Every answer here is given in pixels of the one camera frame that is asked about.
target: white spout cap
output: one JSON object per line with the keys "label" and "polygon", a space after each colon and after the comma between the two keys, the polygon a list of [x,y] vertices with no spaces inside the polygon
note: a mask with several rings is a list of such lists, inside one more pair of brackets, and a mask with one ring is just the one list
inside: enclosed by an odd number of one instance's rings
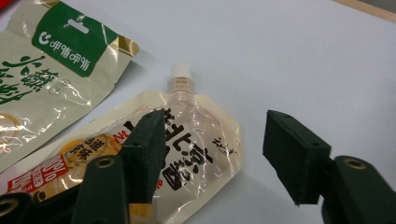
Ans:
{"label": "white spout cap", "polygon": [[191,67],[187,63],[177,63],[172,66],[172,76],[171,78],[175,77],[187,77],[192,79],[191,77]]}

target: white table surface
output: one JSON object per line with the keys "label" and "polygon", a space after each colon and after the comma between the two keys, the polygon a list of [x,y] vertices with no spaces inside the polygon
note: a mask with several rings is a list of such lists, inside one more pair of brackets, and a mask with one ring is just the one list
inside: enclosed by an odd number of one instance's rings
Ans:
{"label": "white table surface", "polygon": [[[65,2],[141,51],[63,135],[142,90],[166,91],[179,62],[191,64],[197,92],[240,122],[244,169],[186,223],[323,223],[320,205],[295,206],[262,155],[268,109],[297,118],[332,158],[370,162],[396,189],[395,23],[331,0]],[[1,30],[19,3],[0,10]]]}

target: plastic pouch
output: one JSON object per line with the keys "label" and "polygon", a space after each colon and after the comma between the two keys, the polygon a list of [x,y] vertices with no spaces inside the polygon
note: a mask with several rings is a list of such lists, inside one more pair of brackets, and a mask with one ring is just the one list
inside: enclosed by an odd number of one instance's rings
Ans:
{"label": "plastic pouch", "polygon": [[[172,73],[168,93],[143,91],[17,163],[0,176],[7,183],[0,190],[29,192],[39,203],[71,188],[82,181],[90,160],[117,154],[144,115],[164,108],[167,154],[153,204],[131,204],[131,218],[138,223],[184,222],[241,169],[243,151],[239,124],[208,97],[193,93],[190,68],[180,64]],[[28,167],[43,158],[47,160],[37,167]],[[21,175],[25,169],[31,170]]]}
{"label": "plastic pouch", "polygon": [[96,107],[137,52],[63,2],[21,2],[0,34],[0,173]]}

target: green label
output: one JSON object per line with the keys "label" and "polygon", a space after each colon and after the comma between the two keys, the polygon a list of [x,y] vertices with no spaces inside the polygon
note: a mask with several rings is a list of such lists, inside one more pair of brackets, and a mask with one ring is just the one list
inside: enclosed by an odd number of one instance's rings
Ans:
{"label": "green label", "polygon": [[32,44],[82,77],[88,77],[117,34],[63,2],[49,9]]}

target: spout pouch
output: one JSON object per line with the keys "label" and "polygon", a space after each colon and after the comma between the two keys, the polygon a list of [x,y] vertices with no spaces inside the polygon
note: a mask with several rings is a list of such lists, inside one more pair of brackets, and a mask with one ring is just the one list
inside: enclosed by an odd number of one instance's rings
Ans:
{"label": "spout pouch", "polygon": [[[192,95],[188,102],[179,101],[177,95],[141,92],[17,163],[0,176],[0,182],[7,183],[0,189],[29,192],[39,203],[71,188],[82,181],[90,160],[117,154],[140,118],[164,108],[167,155],[153,204],[130,204],[131,219],[137,221],[133,223],[184,222],[238,173],[243,150],[239,124],[224,109],[202,95]],[[32,161],[43,160],[33,169],[30,166]],[[50,173],[55,175],[46,181]],[[43,180],[40,186],[35,186],[35,179]]]}

